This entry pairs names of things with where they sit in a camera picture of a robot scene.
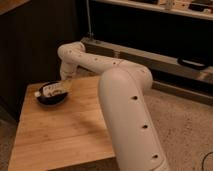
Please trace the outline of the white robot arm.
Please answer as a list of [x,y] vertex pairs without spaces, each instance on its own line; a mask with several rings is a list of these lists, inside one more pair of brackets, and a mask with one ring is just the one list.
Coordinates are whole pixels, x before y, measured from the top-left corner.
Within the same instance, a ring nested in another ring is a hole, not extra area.
[[120,171],[171,171],[144,93],[152,87],[150,70],[124,59],[91,54],[81,42],[61,45],[62,79],[82,66],[100,75],[98,96]]

